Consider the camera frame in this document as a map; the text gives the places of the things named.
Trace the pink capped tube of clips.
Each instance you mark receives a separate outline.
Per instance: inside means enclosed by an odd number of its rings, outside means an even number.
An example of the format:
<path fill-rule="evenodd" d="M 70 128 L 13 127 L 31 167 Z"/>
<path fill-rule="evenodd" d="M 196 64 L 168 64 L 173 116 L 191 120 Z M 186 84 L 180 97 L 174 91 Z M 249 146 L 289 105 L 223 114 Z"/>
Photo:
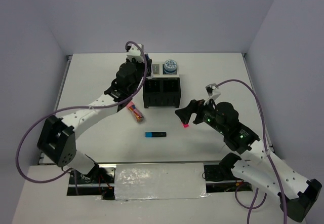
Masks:
<path fill-rule="evenodd" d="M 134 116 L 137 123 L 141 123 L 144 120 L 142 113 L 136 108 L 134 103 L 131 101 L 127 104 L 126 108 Z"/>

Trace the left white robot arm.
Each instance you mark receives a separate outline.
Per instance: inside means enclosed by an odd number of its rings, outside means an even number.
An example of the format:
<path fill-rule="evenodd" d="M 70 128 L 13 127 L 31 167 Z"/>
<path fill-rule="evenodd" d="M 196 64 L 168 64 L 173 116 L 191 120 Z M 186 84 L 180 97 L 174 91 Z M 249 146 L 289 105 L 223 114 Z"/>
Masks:
<path fill-rule="evenodd" d="M 144 64 L 135 58 L 127 59 L 119 67 L 111 86 L 86 108 L 61 118 L 55 115 L 46 118 L 37 147 L 58 167 L 67 166 L 78 171 L 88 183 L 105 175 L 107 172 L 98 163 L 77 149 L 76 141 L 99 121 L 126 107 L 143 76 L 151 76 L 152 60 L 146 60 Z"/>

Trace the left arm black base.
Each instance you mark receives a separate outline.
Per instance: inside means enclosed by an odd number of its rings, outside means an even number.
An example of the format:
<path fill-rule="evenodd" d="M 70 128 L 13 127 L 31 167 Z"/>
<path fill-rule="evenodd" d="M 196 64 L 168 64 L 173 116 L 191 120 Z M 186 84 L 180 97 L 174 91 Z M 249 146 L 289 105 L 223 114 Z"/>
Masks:
<path fill-rule="evenodd" d="M 81 173 L 70 171 L 67 196 L 96 196 L 102 200 L 115 200 L 115 168 L 103 168 L 97 178 L 90 180 Z"/>

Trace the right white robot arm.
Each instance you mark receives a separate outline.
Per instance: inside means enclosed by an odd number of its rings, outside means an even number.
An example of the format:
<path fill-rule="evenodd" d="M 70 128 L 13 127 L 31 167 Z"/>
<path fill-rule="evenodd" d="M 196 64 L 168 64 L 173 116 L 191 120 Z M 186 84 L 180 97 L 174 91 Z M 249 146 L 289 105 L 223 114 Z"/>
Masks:
<path fill-rule="evenodd" d="M 175 114 L 184 124 L 195 114 L 194 124 L 206 123 L 223 136 L 231 150 L 219 163 L 224 178 L 236 177 L 253 184 L 274 197 L 290 219 L 304 220 L 319 196 L 321 183 L 300 175 L 272 151 L 267 151 L 260 137 L 239 122 L 239 113 L 231 103 L 192 100 Z"/>

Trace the white two-slot organizer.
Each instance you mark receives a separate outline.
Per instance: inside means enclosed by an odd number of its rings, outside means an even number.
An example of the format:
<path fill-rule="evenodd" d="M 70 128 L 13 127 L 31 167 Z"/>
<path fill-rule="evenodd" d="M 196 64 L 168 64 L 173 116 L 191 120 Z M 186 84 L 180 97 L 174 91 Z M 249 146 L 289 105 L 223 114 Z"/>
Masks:
<path fill-rule="evenodd" d="M 179 77 L 178 68 L 177 68 L 177 74 L 163 74 L 163 64 L 164 62 L 152 64 L 152 72 L 154 78 L 178 78 Z"/>

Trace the black two-slot organizer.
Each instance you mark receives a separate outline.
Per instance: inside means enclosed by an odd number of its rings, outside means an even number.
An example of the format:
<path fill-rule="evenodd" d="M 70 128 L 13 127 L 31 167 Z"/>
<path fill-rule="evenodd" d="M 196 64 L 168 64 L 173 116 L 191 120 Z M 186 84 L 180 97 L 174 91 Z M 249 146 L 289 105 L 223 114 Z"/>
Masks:
<path fill-rule="evenodd" d="M 180 78 L 155 78 L 146 80 L 143 86 L 144 108 L 175 107 L 181 100 Z"/>

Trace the blue capped black highlighter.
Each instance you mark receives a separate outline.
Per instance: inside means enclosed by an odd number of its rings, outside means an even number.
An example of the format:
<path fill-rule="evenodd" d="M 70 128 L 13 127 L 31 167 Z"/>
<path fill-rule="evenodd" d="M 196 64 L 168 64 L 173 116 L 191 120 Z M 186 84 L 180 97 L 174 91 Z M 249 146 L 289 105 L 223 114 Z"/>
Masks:
<path fill-rule="evenodd" d="M 147 138 L 156 138 L 156 137 L 166 137 L 166 132 L 145 132 L 145 137 Z"/>

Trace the silver tape sheet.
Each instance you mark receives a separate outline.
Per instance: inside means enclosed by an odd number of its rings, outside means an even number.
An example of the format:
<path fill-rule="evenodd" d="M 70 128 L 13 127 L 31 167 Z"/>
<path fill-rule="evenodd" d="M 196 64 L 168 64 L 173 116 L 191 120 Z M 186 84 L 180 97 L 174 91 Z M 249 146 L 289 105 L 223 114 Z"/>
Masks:
<path fill-rule="evenodd" d="M 198 199 L 207 196 L 203 163 L 124 164 L 115 171 L 117 200 Z"/>

